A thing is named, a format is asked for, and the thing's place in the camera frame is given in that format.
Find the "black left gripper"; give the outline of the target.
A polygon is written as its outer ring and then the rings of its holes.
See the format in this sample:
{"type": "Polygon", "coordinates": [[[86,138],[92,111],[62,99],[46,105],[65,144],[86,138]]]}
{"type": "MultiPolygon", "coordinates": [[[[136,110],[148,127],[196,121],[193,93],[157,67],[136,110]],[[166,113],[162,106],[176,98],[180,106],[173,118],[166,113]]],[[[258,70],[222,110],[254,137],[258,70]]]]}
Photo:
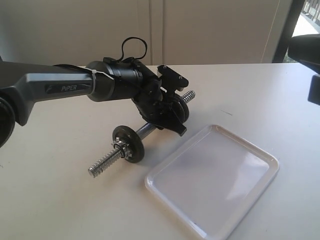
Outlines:
{"type": "Polygon", "coordinates": [[[161,82],[147,82],[134,86],[133,97],[142,118],[158,129],[168,129],[183,136],[187,128],[175,114],[175,91],[162,86],[161,82]]]}

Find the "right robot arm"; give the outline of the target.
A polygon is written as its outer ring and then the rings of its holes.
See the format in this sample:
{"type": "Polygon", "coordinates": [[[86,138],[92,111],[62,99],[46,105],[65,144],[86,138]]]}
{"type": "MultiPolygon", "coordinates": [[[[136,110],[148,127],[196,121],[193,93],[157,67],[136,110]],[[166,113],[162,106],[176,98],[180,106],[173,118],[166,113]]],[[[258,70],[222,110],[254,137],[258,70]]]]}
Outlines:
{"type": "Polygon", "coordinates": [[[315,74],[311,78],[307,100],[320,105],[320,34],[293,36],[289,41],[288,56],[311,69],[315,74]]]}

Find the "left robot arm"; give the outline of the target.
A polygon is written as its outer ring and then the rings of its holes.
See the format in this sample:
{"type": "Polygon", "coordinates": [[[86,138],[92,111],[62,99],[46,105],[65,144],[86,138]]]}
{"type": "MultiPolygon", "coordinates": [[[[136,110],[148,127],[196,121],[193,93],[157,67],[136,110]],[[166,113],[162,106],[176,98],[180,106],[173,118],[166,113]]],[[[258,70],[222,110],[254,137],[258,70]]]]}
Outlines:
{"type": "Polygon", "coordinates": [[[0,142],[24,126],[37,102],[87,96],[94,102],[130,99],[141,117],[158,129],[183,135],[189,110],[177,94],[188,80],[165,65],[157,73],[138,58],[105,57],[80,67],[1,61],[0,142]]]}

